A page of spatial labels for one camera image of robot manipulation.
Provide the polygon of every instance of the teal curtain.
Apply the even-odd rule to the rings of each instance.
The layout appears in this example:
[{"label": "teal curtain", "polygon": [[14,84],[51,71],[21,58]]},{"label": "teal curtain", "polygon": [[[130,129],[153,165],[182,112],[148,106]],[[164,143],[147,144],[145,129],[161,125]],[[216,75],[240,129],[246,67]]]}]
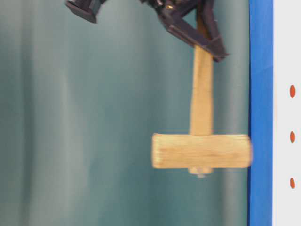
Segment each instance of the teal curtain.
[{"label": "teal curtain", "polygon": [[[214,131],[248,133],[248,1],[215,14],[230,55],[214,65]],[[63,0],[1,4],[0,225],[246,226],[246,169],[151,166],[154,132],[189,132],[193,49],[138,0],[98,20]]]}]

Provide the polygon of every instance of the wooden mallet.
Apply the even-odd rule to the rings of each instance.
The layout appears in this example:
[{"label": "wooden mallet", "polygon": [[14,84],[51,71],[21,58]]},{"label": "wooden mallet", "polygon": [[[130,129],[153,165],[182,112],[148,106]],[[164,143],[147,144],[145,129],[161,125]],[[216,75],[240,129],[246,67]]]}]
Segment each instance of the wooden mallet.
[{"label": "wooden mallet", "polygon": [[[198,15],[198,30],[205,33]],[[190,135],[154,134],[152,163],[155,168],[189,168],[193,174],[212,168],[248,167],[252,145],[248,135],[213,135],[213,58],[195,47]]]}]

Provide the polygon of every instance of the blue stripe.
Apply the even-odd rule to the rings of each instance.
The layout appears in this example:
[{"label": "blue stripe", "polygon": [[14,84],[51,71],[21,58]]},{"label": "blue stripe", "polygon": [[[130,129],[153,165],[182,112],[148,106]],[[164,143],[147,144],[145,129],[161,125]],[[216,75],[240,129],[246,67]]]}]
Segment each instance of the blue stripe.
[{"label": "blue stripe", "polygon": [[249,226],[272,225],[273,0],[250,0],[251,139]]}]

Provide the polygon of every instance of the black plastic part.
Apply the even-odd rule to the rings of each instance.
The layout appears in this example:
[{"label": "black plastic part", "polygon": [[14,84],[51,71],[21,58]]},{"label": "black plastic part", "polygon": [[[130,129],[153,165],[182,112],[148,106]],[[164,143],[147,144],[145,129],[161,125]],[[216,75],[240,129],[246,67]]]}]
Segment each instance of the black plastic part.
[{"label": "black plastic part", "polygon": [[72,13],[95,24],[96,15],[104,2],[105,0],[68,0],[65,4]]},{"label": "black plastic part", "polygon": [[[201,4],[200,15],[210,36],[209,39],[183,19],[188,13],[195,10],[198,4]],[[167,0],[156,11],[160,21],[168,32],[193,47],[195,45],[201,46],[213,55],[216,62],[219,62],[228,54],[225,51],[222,37],[214,19],[213,5],[214,0],[182,0],[178,4]]]},{"label": "black plastic part", "polygon": [[[66,6],[74,14],[96,23],[96,15],[105,2],[106,0],[67,0]],[[213,15],[214,0],[140,0],[140,2],[146,2],[155,9],[168,32],[192,47],[199,45],[212,54],[214,61],[219,62],[228,55]],[[184,17],[198,6],[200,6],[198,13],[202,17],[209,38],[184,20]]]}]

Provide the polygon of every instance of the red dot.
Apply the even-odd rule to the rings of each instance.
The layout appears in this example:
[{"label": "red dot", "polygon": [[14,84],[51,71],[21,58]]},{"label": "red dot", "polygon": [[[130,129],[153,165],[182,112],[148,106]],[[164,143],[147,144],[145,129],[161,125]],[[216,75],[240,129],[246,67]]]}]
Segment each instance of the red dot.
[{"label": "red dot", "polygon": [[294,85],[291,85],[291,87],[290,87],[290,95],[291,95],[291,98],[294,98],[296,95],[296,88]]},{"label": "red dot", "polygon": [[293,178],[290,179],[290,186],[292,189],[296,187],[295,180]]},{"label": "red dot", "polygon": [[296,139],[295,133],[292,131],[290,134],[290,140],[293,143],[293,142],[295,142],[295,139]]}]

